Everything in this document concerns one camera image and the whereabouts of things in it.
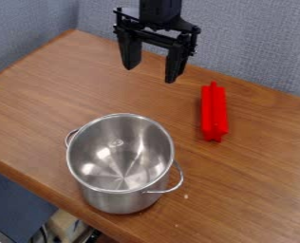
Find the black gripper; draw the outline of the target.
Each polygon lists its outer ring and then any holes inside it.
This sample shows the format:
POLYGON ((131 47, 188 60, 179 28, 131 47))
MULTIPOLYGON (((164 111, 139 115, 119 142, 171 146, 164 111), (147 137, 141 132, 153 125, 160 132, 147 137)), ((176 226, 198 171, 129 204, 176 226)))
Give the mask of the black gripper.
MULTIPOLYGON (((112 10, 116 18, 135 21, 141 28, 173 30, 190 36, 190 56, 195 53, 196 37, 200 28, 181 18, 183 0, 137 0, 136 8, 117 7, 112 10)), ((140 62, 141 41, 128 31, 116 32, 121 64, 127 70, 140 62)), ((167 51, 164 61, 164 82, 172 84, 183 74, 187 63, 187 47, 173 43, 167 51)))

